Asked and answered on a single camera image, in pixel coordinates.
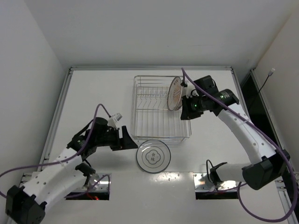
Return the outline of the green rim lettered plate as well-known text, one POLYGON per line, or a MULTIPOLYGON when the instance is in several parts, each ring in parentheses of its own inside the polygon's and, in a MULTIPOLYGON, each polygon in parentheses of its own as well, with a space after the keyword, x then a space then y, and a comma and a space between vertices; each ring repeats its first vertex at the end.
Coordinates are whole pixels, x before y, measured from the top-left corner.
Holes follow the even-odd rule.
POLYGON ((182 107, 182 100, 178 103, 177 107, 175 108, 175 111, 179 110, 182 107))

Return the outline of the orange sunburst plate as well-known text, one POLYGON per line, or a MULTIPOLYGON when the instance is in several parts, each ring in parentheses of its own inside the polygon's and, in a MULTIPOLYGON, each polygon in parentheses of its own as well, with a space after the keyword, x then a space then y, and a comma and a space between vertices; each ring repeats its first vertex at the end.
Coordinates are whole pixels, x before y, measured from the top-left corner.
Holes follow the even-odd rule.
POLYGON ((181 78, 176 76, 174 77, 173 81, 168 90, 167 96, 167 107, 169 111, 175 111, 178 103, 181 100, 182 95, 182 86, 181 86, 181 78))

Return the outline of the metal wire dish rack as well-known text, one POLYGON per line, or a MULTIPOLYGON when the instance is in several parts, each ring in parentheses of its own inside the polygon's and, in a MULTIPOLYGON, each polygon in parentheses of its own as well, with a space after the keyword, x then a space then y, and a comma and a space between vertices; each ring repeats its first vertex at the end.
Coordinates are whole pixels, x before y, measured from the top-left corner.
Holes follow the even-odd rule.
POLYGON ((174 76, 134 77, 131 135, 136 141, 161 140, 179 143, 191 134, 190 121, 180 119, 181 109, 169 111, 169 87, 174 76))

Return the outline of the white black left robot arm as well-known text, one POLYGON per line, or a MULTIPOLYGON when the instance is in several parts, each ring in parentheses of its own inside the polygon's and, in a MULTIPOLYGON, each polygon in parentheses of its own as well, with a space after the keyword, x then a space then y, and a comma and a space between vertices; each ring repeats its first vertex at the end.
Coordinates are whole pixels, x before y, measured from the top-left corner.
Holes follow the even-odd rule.
POLYGON ((76 189, 95 188, 101 180, 85 160, 99 147, 113 151, 136 149, 126 126, 118 128, 112 119, 96 117, 72 140, 44 170, 21 187, 7 191, 5 213, 18 224, 39 224, 46 212, 76 189))

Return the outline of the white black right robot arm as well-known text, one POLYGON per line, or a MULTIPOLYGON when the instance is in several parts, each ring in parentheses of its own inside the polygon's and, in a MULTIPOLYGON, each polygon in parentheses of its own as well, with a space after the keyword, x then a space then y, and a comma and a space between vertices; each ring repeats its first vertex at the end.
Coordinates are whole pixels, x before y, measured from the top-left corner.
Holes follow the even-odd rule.
POLYGON ((249 164, 228 164, 222 162, 210 168, 207 178, 218 185, 224 181, 244 182, 259 190, 280 177, 286 170, 286 160, 277 149, 253 128, 253 124, 230 90, 218 90, 211 76, 195 80, 183 80, 181 120, 199 118, 210 111, 234 134, 248 155, 249 164))

